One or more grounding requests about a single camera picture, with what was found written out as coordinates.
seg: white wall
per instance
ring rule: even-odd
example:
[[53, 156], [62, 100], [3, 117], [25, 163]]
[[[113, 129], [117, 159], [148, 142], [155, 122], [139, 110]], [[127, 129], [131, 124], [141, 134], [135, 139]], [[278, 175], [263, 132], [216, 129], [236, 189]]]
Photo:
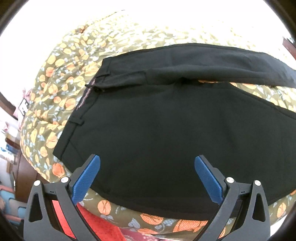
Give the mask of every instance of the white wall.
[[0, 121], [6, 121], [7, 123], [9, 123], [9, 125], [11, 125], [13, 128], [18, 129], [18, 123], [17, 120], [12, 118], [9, 114], [6, 113], [5, 110], [3, 110], [2, 108], [0, 108]]
[[114, 11], [130, 10], [137, 20], [149, 23], [200, 25], [221, 20], [231, 23], [243, 36], [252, 35], [262, 52], [281, 45], [289, 37], [279, 18], [263, 0], [29, 0], [0, 36], [0, 85], [2, 94], [15, 106], [24, 87], [30, 89], [42, 63], [66, 32], [87, 20]]
[[10, 181], [10, 174], [6, 172], [7, 161], [0, 158], [0, 181], [2, 185], [12, 188], [13, 186]]

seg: olive green fabric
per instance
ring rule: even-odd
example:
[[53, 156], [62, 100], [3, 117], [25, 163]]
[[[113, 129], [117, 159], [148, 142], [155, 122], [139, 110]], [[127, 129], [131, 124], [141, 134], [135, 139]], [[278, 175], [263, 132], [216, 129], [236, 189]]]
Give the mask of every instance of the olive green fabric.
[[[202, 38], [202, 34], [193, 28], [183, 32], [169, 27], [148, 28], [132, 21], [126, 12], [87, 22], [67, 33], [43, 63], [35, 79], [29, 111], [21, 131], [21, 149], [28, 162], [51, 183], [71, 175], [52, 152], [69, 116], [83, 95], [84, 85], [99, 70], [104, 58], [140, 49], [193, 42], [217, 45], [227, 43], [228, 46], [255, 50], [255, 46], [243, 38], [239, 40], [238, 46], [232, 39], [223, 39], [220, 43], [216, 37]], [[296, 89], [232, 84], [296, 112]], [[271, 224], [287, 214], [295, 200], [293, 192], [269, 206]], [[91, 189], [81, 205], [118, 227], [177, 240], [193, 240], [207, 222], [176, 220], [129, 210], [104, 200]], [[221, 236], [230, 231], [232, 224], [233, 219], [230, 219]]]

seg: wooden furniture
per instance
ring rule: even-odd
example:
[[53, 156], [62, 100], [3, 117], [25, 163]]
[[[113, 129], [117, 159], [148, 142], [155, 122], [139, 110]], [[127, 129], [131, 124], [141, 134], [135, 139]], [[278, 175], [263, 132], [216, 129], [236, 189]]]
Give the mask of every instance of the wooden furniture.
[[13, 115], [15, 111], [15, 106], [10, 103], [0, 92], [0, 107], [11, 117], [17, 120], [17, 118]]
[[283, 46], [290, 52], [290, 54], [296, 60], [296, 47], [288, 39], [283, 39]]
[[9, 144], [9, 145], [12, 146], [13, 148], [19, 150], [19, 149], [20, 149], [20, 142], [19, 142], [19, 140], [17, 140], [16, 138], [15, 138], [15, 141], [17, 141], [17, 142], [12, 141], [12, 140], [9, 139], [8, 137], [5, 138], [5, 142], [6, 142], [7, 144]]
[[13, 165], [12, 175], [15, 182], [15, 199], [27, 203], [33, 183], [40, 180], [48, 183], [40, 174], [29, 164], [20, 151], [16, 157], [16, 165]]

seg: orange flower print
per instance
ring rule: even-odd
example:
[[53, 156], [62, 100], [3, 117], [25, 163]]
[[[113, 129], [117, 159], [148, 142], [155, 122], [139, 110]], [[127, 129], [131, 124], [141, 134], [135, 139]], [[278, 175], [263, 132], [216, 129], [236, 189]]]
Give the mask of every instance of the orange flower print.
[[48, 92], [50, 94], [56, 94], [57, 92], [59, 91], [59, 89], [57, 88], [57, 86], [55, 84], [51, 85], [49, 88], [48, 88]]
[[207, 221], [183, 220], [180, 219], [173, 229], [173, 233], [181, 231], [193, 231], [194, 233], [200, 230], [207, 224]]
[[69, 83], [71, 80], [73, 80], [74, 78], [71, 76], [66, 80], [66, 83]]
[[66, 45], [66, 44], [64, 44], [64, 43], [61, 43], [59, 47], [60, 47], [60, 48], [66, 48], [66, 47], [67, 47], [67, 45]]
[[46, 69], [46, 76], [47, 76], [47, 77], [51, 77], [51, 76], [53, 75], [53, 73], [54, 73], [54, 69], [53, 69], [53, 67], [48, 67], [48, 68]]
[[38, 103], [38, 102], [40, 102], [40, 101], [41, 101], [41, 98], [40, 98], [40, 97], [37, 97], [37, 98], [34, 100], [35, 103]]
[[67, 91], [67, 90], [68, 90], [68, 85], [67, 84], [63, 85], [62, 91]]
[[262, 98], [262, 96], [259, 93], [257, 93], [256, 91], [253, 92], [253, 95], [256, 95], [256, 96]]
[[151, 229], [138, 229], [138, 232], [141, 234], [158, 234], [158, 232], [155, 232]]
[[35, 144], [35, 141], [36, 141], [36, 136], [37, 136], [37, 129], [34, 129], [32, 132], [31, 132], [31, 135], [30, 135], [30, 138], [31, 138], [31, 142]]
[[98, 66], [90, 66], [89, 68], [86, 68], [85, 76], [93, 76], [98, 72], [98, 70]]
[[107, 200], [101, 200], [98, 203], [98, 210], [101, 214], [108, 215], [111, 212], [111, 204]]
[[47, 177], [46, 177], [46, 175], [44, 174], [44, 173], [40, 173], [40, 175], [45, 179], [45, 180], [47, 180]]
[[46, 146], [53, 149], [57, 144], [57, 137], [54, 132], [51, 132], [46, 140]]
[[41, 100], [41, 102], [46, 101], [49, 97], [50, 97], [49, 95], [45, 96], [45, 97]]
[[44, 87], [43, 87], [43, 93], [45, 93], [47, 91], [47, 87], [48, 87], [48, 83], [44, 85]]
[[82, 88], [85, 85], [85, 81], [80, 81], [77, 86]]
[[45, 174], [46, 174], [46, 176], [47, 176], [47, 180], [49, 180], [49, 178], [50, 178], [49, 170], [46, 170], [46, 171], [45, 171]]
[[60, 163], [54, 163], [52, 165], [52, 173], [57, 176], [58, 178], [61, 178], [65, 175], [65, 170], [63, 166]]
[[58, 104], [58, 103], [61, 102], [61, 100], [62, 100], [62, 99], [61, 99], [60, 97], [56, 96], [56, 97], [54, 98], [54, 103]]
[[151, 225], [157, 225], [160, 224], [163, 221], [163, 218], [158, 217], [158, 216], [153, 216], [149, 214], [142, 213], [141, 218], [143, 219], [144, 222], [151, 224]]
[[68, 63], [67, 64], [67, 70], [72, 71], [73, 69], [75, 69], [75, 66], [74, 66], [73, 62]]
[[226, 228], [223, 229], [223, 231], [222, 231], [222, 233], [220, 234], [219, 238], [224, 237], [224, 235], [225, 235], [225, 231], [226, 231]]
[[270, 102], [271, 102], [271, 103], [274, 103], [275, 105], [278, 105], [278, 102], [275, 100], [275, 98], [272, 98], [272, 97], [271, 97], [271, 98], [270, 98]]
[[55, 65], [57, 67], [60, 67], [62, 66], [63, 64], [65, 63], [65, 60], [63, 60], [62, 58], [58, 59], [56, 62], [55, 62]]
[[281, 217], [285, 213], [285, 211], [286, 211], [286, 204], [282, 203], [278, 208], [276, 216], [278, 218]]
[[55, 55], [52, 54], [49, 56], [47, 63], [53, 64], [55, 62], [55, 60], [56, 60], [56, 57], [55, 57]]
[[50, 162], [49, 162], [49, 158], [46, 158], [46, 164], [49, 166]]
[[74, 79], [74, 83], [77, 83], [77, 82], [80, 82], [83, 80], [83, 77], [82, 76], [77, 76], [75, 79]]
[[42, 126], [42, 127], [40, 127], [40, 129], [39, 129], [39, 135], [42, 135], [43, 132], [44, 132], [44, 127]]
[[83, 49], [78, 50], [78, 52], [80, 53], [81, 56], [85, 54], [85, 51]]
[[88, 55], [88, 54], [85, 54], [85, 55], [83, 55], [83, 57], [82, 57], [83, 60], [87, 60], [88, 58], [89, 58], [89, 55]]
[[253, 85], [253, 84], [243, 84], [245, 87], [248, 87], [249, 89], [251, 89], [251, 90], [254, 90], [254, 89], [256, 89], [257, 88], [257, 86], [256, 85]]
[[27, 157], [30, 157], [30, 156], [31, 156], [30, 149], [29, 149], [28, 146], [27, 146], [26, 149], [25, 149], [25, 153], [26, 153]]
[[75, 107], [76, 100], [75, 99], [68, 99], [65, 103], [66, 110], [72, 110]]
[[284, 100], [288, 101], [289, 103], [291, 103], [291, 99], [290, 99], [290, 96], [286, 95], [286, 94], [283, 94], [283, 98]]
[[293, 92], [289, 91], [288, 95], [292, 100], [296, 100], [296, 94], [294, 94]]
[[65, 103], [66, 103], [67, 98], [63, 99], [60, 103], [59, 106], [60, 107], [64, 107]]
[[285, 105], [285, 103], [282, 100], [279, 100], [278, 102], [279, 102], [280, 107], [285, 108], [285, 109], [287, 108], [287, 106]]
[[200, 83], [210, 83], [210, 84], [218, 83], [218, 81], [209, 81], [209, 80], [199, 80], [198, 82], [200, 82]]
[[237, 87], [237, 83], [230, 82], [233, 86]]
[[40, 116], [40, 115], [41, 115], [41, 110], [37, 110], [37, 111], [36, 111], [36, 115], [37, 115], [37, 116]]
[[33, 92], [31, 92], [30, 100], [33, 101], [34, 99], [35, 99], [35, 94]]
[[86, 46], [86, 43], [85, 43], [84, 40], [81, 40], [80, 42], [81, 42], [81, 44], [82, 44], [83, 46]]
[[42, 75], [40, 75], [40, 77], [39, 77], [39, 81], [40, 82], [44, 82], [45, 81], [45, 76], [42, 74]]
[[63, 52], [64, 52], [65, 54], [71, 54], [71, 53], [72, 53], [72, 51], [71, 51], [70, 49], [68, 49], [68, 48], [64, 49]]
[[42, 147], [40, 148], [40, 154], [41, 154], [41, 156], [43, 156], [43, 157], [47, 157], [47, 150], [46, 150], [46, 148], [45, 148], [44, 146], [42, 146]]

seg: metal screw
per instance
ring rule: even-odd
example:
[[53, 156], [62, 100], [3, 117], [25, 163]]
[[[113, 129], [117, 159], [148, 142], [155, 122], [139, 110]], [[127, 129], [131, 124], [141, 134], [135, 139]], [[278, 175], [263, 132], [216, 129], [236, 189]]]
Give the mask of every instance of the metal screw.
[[69, 181], [69, 178], [68, 178], [68, 177], [63, 177], [63, 178], [61, 179], [61, 182], [62, 182], [62, 183], [66, 183], [67, 181]]
[[41, 183], [41, 182], [40, 182], [39, 180], [37, 180], [37, 181], [34, 182], [34, 186], [39, 186], [40, 183]]
[[258, 180], [255, 180], [254, 183], [255, 183], [255, 185], [257, 185], [257, 186], [260, 186], [260, 185], [261, 185], [261, 182], [258, 181]]
[[228, 178], [226, 178], [226, 181], [227, 181], [228, 183], [234, 183], [234, 179], [233, 179], [232, 177], [228, 177]]

